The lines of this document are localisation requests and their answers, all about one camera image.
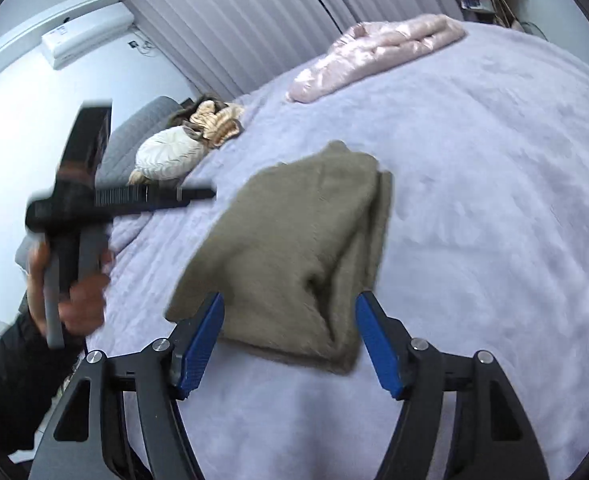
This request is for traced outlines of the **person's left hand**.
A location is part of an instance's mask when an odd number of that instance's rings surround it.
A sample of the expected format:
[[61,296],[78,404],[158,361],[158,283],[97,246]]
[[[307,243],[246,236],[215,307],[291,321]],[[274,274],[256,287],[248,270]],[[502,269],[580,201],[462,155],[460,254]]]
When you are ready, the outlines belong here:
[[[34,245],[29,258],[28,308],[30,317],[43,337],[47,335],[44,276],[49,263],[45,242]],[[99,258],[98,269],[70,289],[70,298],[59,302],[60,321],[72,336],[86,337],[104,325],[104,291],[110,283],[109,269],[113,254],[106,249]]]

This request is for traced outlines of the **black sleeved left forearm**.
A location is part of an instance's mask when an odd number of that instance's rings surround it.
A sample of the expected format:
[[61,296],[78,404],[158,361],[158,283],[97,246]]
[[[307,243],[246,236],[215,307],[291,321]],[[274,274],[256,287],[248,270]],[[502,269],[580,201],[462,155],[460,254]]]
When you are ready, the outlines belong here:
[[52,399],[84,344],[67,335],[61,349],[48,347],[29,313],[20,314],[0,337],[0,454],[27,451]]

